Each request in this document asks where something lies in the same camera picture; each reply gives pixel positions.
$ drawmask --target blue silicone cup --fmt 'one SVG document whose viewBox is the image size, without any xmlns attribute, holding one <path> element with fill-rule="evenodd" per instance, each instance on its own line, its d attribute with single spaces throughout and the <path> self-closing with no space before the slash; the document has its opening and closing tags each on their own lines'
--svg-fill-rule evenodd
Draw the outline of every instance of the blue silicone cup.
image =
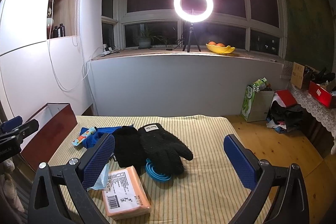
<svg viewBox="0 0 336 224">
<path fill-rule="evenodd" d="M 147 174 L 154 180 L 159 181 L 159 182 L 167 182 L 168 180 L 171 179 L 171 176 L 167 176 L 165 174 L 157 174 L 154 171 L 154 167 L 150 159 L 146 160 L 146 172 Z"/>
</svg>

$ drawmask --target fruit bowl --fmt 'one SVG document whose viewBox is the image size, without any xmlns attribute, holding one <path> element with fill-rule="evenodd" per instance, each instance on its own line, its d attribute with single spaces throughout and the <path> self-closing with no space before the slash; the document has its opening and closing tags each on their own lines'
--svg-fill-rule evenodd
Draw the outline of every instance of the fruit bowl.
<svg viewBox="0 0 336 224">
<path fill-rule="evenodd" d="M 218 54 L 229 54 L 235 50 L 235 47 L 231 47 L 231 46 L 221 47 L 221 46 L 209 45 L 209 44 L 205 44 L 205 45 L 207 46 L 208 50 L 214 53 L 218 53 Z"/>
</svg>

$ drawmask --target white lace cloth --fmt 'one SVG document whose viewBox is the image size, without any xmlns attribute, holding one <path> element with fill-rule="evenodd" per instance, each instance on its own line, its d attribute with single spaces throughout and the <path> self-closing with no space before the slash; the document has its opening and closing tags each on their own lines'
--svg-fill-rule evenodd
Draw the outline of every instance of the white lace cloth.
<svg viewBox="0 0 336 224">
<path fill-rule="evenodd" d="M 318 100 L 311 96 L 308 90 L 300 90 L 293 84 L 289 84 L 289 91 L 295 100 L 316 118 L 334 137 L 334 146 L 331 154 L 336 154 L 336 108 L 326 108 Z"/>
</svg>

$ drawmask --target metal screw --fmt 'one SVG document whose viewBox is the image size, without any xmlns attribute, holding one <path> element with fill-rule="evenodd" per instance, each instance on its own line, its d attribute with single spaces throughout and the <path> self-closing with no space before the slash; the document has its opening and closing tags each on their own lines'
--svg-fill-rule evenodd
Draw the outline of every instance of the metal screw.
<svg viewBox="0 0 336 224">
<path fill-rule="evenodd" d="M 47 166 L 47 164 L 45 162 L 41 162 L 39 165 L 39 168 L 43 169 Z"/>
<path fill-rule="evenodd" d="M 292 168 L 294 170 L 299 170 L 300 169 L 300 167 L 297 164 L 292 164 Z"/>
<path fill-rule="evenodd" d="M 267 166 L 267 165 L 269 165 L 269 162 L 268 162 L 267 160 L 261 160 L 261 161 L 260 161 L 260 164 L 261 164 L 262 166 Z"/>
<path fill-rule="evenodd" d="M 76 158 L 72 158 L 71 160 L 69 160 L 70 165 L 75 165 L 77 162 L 78 162 L 78 159 Z"/>
</svg>

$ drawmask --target black glove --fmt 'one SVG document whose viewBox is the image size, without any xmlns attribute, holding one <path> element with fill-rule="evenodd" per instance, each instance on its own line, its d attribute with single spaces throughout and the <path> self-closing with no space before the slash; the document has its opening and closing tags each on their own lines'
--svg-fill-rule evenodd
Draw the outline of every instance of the black glove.
<svg viewBox="0 0 336 224">
<path fill-rule="evenodd" d="M 165 175 L 179 175 L 184 172 L 180 157 L 193 159 L 193 153 L 184 143 L 159 123 L 148 124 L 139 128 L 141 145 L 151 160 L 155 172 Z"/>
<path fill-rule="evenodd" d="M 113 132 L 115 140 L 114 155 L 118 165 L 134 166 L 137 173 L 146 164 L 146 153 L 140 144 L 140 135 L 134 127 L 123 126 Z"/>
</svg>

